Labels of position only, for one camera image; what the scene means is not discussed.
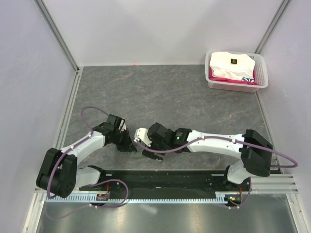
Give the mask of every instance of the white backdrop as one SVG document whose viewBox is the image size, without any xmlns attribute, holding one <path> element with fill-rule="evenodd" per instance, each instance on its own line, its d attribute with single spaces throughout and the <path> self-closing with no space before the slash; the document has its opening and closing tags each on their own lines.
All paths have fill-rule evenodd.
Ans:
<svg viewBox="0 0 311 233">
<path fill-rule="evenodd" d="M 74 71 L 34 1 L 0 7 L 0 232 L 20 233 Z"/>
<path fill-rule="evenodd" d="M 269 86 L 260 98 L 277 149 L 295 158 L 294 175 L 311 220 L 310 0 L 294 0 L 263 51 Z"/>
<path fill-rule="evenodd" d="M 203 64 L 254 52 L 281 0 L 44 0 L 80 66 Z"/>
</svg>

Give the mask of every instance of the black logo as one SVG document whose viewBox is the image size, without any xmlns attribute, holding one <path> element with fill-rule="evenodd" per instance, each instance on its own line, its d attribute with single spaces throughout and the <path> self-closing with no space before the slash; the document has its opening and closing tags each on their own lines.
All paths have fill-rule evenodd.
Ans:
<svg viewBox="0 0 311 233">
<path fill-rule="evenodd" d="M 238 60 L 237 59 L 231 59 L 231 64 L 237 64 L 238 63 Z"/>
</svg>

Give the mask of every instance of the laundry basket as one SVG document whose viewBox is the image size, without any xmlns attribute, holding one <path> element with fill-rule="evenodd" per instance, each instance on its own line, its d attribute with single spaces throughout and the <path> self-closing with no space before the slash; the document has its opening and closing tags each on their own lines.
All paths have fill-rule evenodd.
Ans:
<svg viewBox="0 0 311 233">
<path fill-rule="evenodd" d="M 261 88 L 265 88 L 268 86 L 268 72 L 267 72 L 267 66 L 264 61 L 264 58 L 259 54 L 249 53 L 249 52 L 227 51 L 233 54 L 247 54 L 248 56 L 250 56 L 250 58 L 252 58 L 255 61 L 255 74 L 256 74 L 255 82 L 260 84 L 260 86 L 239 84 L 239 83 L 225 83 L 225 82 L 210 80 L 209 79 L 209 62 L 210 62 L 210 58 L 213 52 L 219 52 L 219 51 L 209 50 L 207 51 L 206 57 L 205 57 L 205 76 L 208 82 L 208 86 L 210 88 L 229 90 L 229 91 L 255 92 Z"/>
</svg>

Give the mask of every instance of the folded clothes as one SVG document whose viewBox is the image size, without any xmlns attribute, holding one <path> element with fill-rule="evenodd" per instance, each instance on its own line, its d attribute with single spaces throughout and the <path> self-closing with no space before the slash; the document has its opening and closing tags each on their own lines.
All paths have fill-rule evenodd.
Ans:
<svg viewBox="0 0 311 233">
<path fill-rule="evenodd" d="M 256 80 L 256 73 L 253 71 L 253 82 L 249 82 L 246 80 L 234 80 L 234 79 L 227 79 L 227 78 L 219 78 L 219 77 L 214 77 L 213 76 L 213 71 L 211 68 L 209 68 L 209 79 L 213 81 L 219 81 L 219 82 L 225 82 L 225 83 L 239 83 L 239 84 L 249 84 L 249 85 L 259 85 L 258 83 L 255 82 Z"/>
<path fill-rule="evenodd" d="M 209 66 L 215 78 L 226 78 L 253 82 L 255 61 L 247 54 L 232 54 L 229 52 L 214 52 Z"/>
</svg>

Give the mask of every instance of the gray tabletop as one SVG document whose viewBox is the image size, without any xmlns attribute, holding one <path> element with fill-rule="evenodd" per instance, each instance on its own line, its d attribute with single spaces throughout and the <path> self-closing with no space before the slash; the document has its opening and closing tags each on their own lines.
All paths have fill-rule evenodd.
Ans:
<svg viewBox="0 0 311 233">
<path fill-rule="evenodd" d="M 65 146 L 88 129 L 80 118 L 86 106 L 96 106 L 126 119 L 131 137 L 137 128 L 158 122 L 166 128 L 191 128 L 205 133 L 238 134 L 254 129 L 267 138 L 254 93 L 210 89 L 204 66 L 85 67 L 75 100 Z M 98 125 L 106 116 L 87 110 L 87 120 Z M 108 145 L 86 158 L 80 167 L 103 169 L 225 169 L 230 156 L 207 152 L 167 154 L 162 163 L 136 153 L 118 152 Z"/>
</svg>

